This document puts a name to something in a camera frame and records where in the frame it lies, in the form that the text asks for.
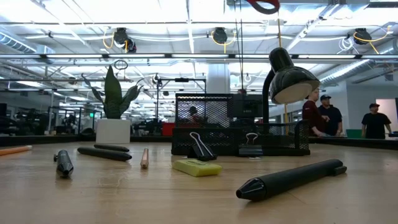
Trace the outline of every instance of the potted plant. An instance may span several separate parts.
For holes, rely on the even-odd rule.
[[[121,119],[122,114],[130,107],[130,102],[135,100],[142,88],[132,86],[124,96],[118,79],[114,76],[112,66],[109,66],[105,78],[105,100],[101,93],[93,88],[90,82],[82,75],[84,82],[91,88],[94,96],[102,102],[106,119],[100,119],[96,129],[96,143],[100,144],[127,144],[130,143],[131,121]]]

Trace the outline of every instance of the desk lamp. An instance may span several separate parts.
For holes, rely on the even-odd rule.
[[[320,86],[320,81],[308,70],[294,66],[290,55],[282,47],[269,54],[271,71],[262,87],[262,117],[269,123],[268,93],[277,105],[303,100]]]

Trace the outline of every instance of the lamp shade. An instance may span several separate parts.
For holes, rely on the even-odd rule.
[[[275,73],[270,87],[273,103],[284,104],[303,100],[320,86],[320,81],[310,71],[294,66],[285,49],[274,49],[269,55],[269,60]]]

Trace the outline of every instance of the black marker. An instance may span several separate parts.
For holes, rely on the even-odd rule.
[[[330,159],[250,179],[236,191],[236,196],[260,201],[328,175],[336,176],[345,173],[346,170],[347,167],[343,165],[343,162]]]
[[[96,156],[105,159],[113,159],[117,161],[127,161],[132,158],[132,156],[125,152],[96,149],[91,147],[79,147],[77,151],[84,155]]]
[[[119,151],[119,152],[129,152],[130,151],[128,148],[123,147],[123,146],[111,146],[111,145],[104,145],[104,144],[95,144],[94,148],[108,149],[108,150]]]
[[[54,154],[54,162],[57,162],[57,174],[60,177],[66,178],[73,173],[73,164],[70,162],[68,152],[61,150],[58,155]]]

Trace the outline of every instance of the snake plant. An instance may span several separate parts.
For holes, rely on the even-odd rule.
[[[104,105],[104,112],[108,119],[120,119],[121,115],[129,108],[130,102],[135,100],[142,88],[138,88],[138,83],[132,86],[126,94],[122,97],[122,89],[118,79],[114,76],[112,66],[109,66],[105,78],[105,101],[102,99],[100,93],[91,86],[90,82],[81,74],[86,85],[88,85],[95,98],[100,100]]]

